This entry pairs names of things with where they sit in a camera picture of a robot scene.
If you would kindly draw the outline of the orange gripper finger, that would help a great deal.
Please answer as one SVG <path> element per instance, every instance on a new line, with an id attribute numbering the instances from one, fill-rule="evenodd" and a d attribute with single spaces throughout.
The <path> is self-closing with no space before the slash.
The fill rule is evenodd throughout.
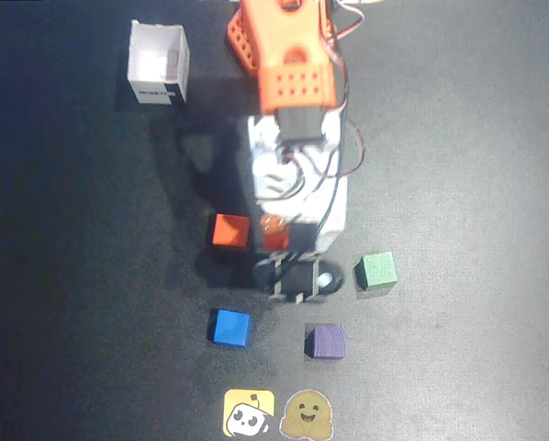
<path id="1" fill-rule="evenodd" d="M 278 215 L 264 213 L 260 220 L 263 245 L 268 252 L 287 249 L 290 242 L 288 222 Z"/>

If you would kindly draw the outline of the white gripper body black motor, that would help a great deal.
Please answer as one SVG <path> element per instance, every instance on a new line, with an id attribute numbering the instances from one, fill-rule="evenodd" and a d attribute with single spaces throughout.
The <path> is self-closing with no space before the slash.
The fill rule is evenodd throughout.
<path id="1" fill-rule="evenodd" d="M 331 184 L 330 190 L 320 189 L 317 194 L 308 199 L 308 214 L 315 214 L 316 217 L 300 217 L 297 221 L 290 224 L 290 250 L 292 252 L 326 252 L 333 242 L 344 231 L 346 222 L 347 207 L 347 184 L 340 183 L 336 191 L 336 196 L 332 204 L 331 213 L 321 230 L 315 238 L 315 232 L 318 227 L 319 218 L 326 212 L 331 200 L 331 191 L 334 184 Z"/>

